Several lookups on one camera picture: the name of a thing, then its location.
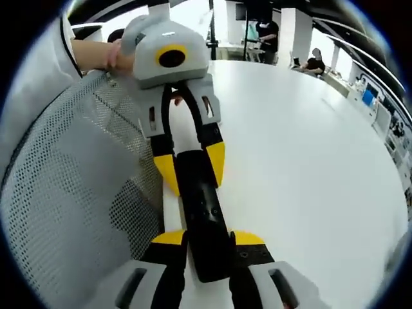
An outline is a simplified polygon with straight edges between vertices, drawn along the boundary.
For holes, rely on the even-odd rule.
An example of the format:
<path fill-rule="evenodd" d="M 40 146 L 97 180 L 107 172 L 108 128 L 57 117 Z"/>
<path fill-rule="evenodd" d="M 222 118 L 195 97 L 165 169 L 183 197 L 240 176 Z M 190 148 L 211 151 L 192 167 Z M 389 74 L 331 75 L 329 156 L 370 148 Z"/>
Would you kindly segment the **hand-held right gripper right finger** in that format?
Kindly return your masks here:
<path fill-rule="evenodd" d="M 319 289 L 285 261 L 275 261 L 250 232 L 230 233 L 229 290 L 234 308 L 323 308 Z"/>

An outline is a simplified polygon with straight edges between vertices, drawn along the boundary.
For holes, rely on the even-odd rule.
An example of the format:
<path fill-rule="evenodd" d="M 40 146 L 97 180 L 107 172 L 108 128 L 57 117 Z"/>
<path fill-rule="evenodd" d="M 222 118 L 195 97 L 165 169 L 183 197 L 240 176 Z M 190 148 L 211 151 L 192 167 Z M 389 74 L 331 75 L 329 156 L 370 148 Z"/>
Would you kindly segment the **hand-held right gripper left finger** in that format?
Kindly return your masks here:
<path fill-rule="evenodd" d="M 132 264 L 115 299 L 116 308 L 179 308 L 185 288 L 187 233 L 164 232 L 155 237 L 140 260 Z"/>

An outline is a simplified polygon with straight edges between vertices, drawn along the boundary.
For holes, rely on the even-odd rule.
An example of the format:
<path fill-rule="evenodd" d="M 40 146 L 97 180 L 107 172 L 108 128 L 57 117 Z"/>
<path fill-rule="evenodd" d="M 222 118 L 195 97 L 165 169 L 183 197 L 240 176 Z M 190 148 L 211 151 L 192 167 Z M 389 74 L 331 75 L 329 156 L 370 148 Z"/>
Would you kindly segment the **person's left hand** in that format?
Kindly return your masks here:
<path fill-rule="evenodd" d="M 117 39 L 109 44 L 104 63 L 105 69 L 117 73 L 132 74 L 135 57 L 124 55 L 121 52 L 121 39 Z"/>

